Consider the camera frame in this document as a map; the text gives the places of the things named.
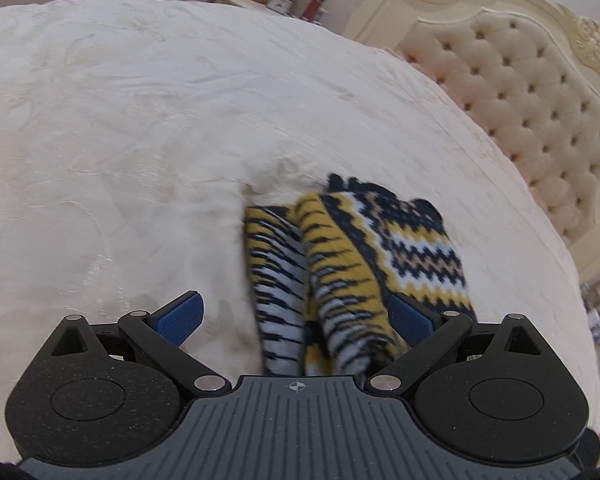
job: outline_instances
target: cream upholstered headboard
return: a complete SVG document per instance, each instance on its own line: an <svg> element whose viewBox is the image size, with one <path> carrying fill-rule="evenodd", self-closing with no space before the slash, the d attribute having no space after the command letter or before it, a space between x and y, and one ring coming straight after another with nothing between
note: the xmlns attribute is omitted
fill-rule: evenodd
<svg viewBox="0 0 600 480"><path fill-rule="evenodd" d="M344 36L436 81L600 272L600 24L547 0L362 0Z"/></svg>

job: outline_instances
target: nightstand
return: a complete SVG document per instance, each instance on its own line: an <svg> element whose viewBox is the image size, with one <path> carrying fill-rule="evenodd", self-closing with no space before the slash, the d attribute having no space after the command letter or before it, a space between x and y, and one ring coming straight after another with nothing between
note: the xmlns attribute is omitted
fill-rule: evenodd
<svg viewBox="0 0 600 480"><path fill-rule="evenodd" d="M235 7L242 7L243 9L256 10L268 14L269 16L282 16L275 10L267 9L265 4L259 4L258 2L252 2L251 0L214 0L215 4L227 4Z"/></svg>

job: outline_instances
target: white bedspread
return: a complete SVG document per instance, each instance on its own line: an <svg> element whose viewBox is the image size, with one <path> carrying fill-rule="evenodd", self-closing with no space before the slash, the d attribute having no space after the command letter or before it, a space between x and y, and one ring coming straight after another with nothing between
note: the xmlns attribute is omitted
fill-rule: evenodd
<svg viewBox="0 0 600 480"><path fill-rule="evenodd" d="M195 288L187 351L231 380L260 357L241 216L329 172L445 218L478 317L527 314L600 380L568 250L515 167L436 84L384 52L216 4L0 9L0 460L4 402L63 316L111 322Z"/></svg>

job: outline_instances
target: triangular cutout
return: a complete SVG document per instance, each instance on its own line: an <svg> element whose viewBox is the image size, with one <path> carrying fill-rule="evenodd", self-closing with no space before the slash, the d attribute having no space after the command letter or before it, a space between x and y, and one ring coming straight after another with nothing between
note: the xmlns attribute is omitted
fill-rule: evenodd
<svg viewBox="0 0 600 480"><path fill-rule="evenodd" d="M504 349L507 352L517 354L540 355L540 350L521 326L517 326L511 331L509 341L507 341Z"/></svg>
<svg viewBox="0 0 600 480"><path fill-rule="evenodd" d="M58 357L61 355L80 354L86 351L87 345L85 345L80 331L75 326L72 326L64 331L51 355Z"/></svg>

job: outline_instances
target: patterned knit fabric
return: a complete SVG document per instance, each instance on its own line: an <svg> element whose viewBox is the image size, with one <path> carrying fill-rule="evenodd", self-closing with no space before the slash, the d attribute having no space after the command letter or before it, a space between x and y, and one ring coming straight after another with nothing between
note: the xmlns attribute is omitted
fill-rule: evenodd
<svg viewBox="0 0 600 480"><path fill-rule="evenodd" d="M244 238L266 375L376 373L408 350L388 321L396 292L475 319L460 260L426 200L331 175L324 193L247 208Z"/></svg>

